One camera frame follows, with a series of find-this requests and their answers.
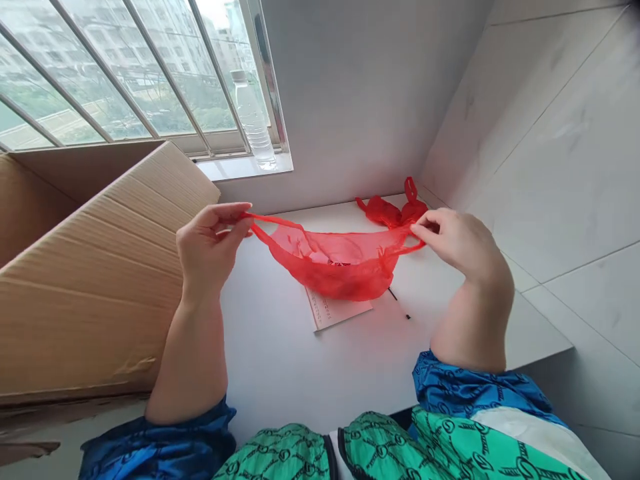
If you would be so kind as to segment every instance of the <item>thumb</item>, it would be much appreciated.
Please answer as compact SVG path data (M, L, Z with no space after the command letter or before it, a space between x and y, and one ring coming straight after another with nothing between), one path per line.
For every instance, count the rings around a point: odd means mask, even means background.
M245 238L249 229L253 225L252 218L245 218L236 223L227 236L220 242L225 248L235 253L240 246L240 242Z
M427 245L434 248L438 248L440 242L442 241L442 237L440 235L432 232L422 225L418 225L417 223L411 225L411 232Z

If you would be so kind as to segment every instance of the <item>plastic water bottle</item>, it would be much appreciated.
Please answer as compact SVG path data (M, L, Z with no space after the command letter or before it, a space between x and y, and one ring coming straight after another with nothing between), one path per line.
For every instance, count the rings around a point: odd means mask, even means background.
M238 117L247 134L251 152L261 169L272 170L276 167L276 162L267 130L267 121L253 89L247 82L247 73L244 70L232 70L231 78L235 85Z

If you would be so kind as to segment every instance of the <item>zipper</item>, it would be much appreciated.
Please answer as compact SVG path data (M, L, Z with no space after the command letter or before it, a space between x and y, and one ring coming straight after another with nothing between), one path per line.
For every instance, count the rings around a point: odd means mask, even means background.
M329 480L340 480L338 478L338 461L335 458L331 438L328 435L323 435L322 440L325 441L325 450L329 459Z

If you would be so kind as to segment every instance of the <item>forearm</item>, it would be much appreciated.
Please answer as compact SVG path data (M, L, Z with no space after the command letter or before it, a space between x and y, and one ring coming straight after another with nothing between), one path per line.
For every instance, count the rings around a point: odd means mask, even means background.
M195 292L185 286L145 416L160 424L188 420L218 404L226 390L219 294Z
M514 296L506 268L490 283L465 280L453 296L431 340L431 350L442 362L491 373L505 370L505 334Z

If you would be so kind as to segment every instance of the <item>paper card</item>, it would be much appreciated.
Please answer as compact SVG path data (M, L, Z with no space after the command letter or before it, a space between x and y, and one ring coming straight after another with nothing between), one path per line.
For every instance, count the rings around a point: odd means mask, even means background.
M328 299L308 288L305 290L313 312L315 331L320 331L373 309L370 301L352 302Z

